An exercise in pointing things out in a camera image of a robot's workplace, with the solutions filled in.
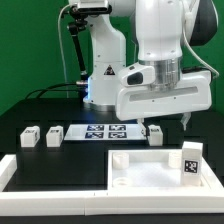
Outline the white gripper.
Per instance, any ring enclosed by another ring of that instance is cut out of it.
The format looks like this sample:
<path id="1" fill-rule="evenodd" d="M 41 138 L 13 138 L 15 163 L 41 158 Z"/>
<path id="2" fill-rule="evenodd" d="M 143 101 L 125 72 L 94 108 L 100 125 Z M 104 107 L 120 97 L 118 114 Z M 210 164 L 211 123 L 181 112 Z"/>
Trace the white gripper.
<path id="1" fill-rule="evenodd" d="M 207 70 L 183 74 L 173 89 L 153 91 L 149 85 L 122 87 L 116 99 L 116 116 L 119 120 L 137 119 L 144 136 L 147 128 L 144 118 L 184 113 L 183 130 L 194 111 L 207 110 L 212 103 L 211 73 Z"/>

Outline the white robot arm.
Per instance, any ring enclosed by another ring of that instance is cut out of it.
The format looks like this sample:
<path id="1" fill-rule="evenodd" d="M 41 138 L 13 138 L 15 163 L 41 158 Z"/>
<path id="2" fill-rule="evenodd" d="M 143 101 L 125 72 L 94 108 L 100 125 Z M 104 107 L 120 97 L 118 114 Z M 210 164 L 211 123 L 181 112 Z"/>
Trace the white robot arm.
<path id="1" fill-rule="evenodd" d="M 208 42 L 216 33 L 212 0 L 68 0 L 70 14 L 90 28 L 94 70 L 84 106 L 114 111 L 121 121 L 180 114 L 187 124 L 211 106 L 206 64 L 183 70 L 182 48 Z"/>

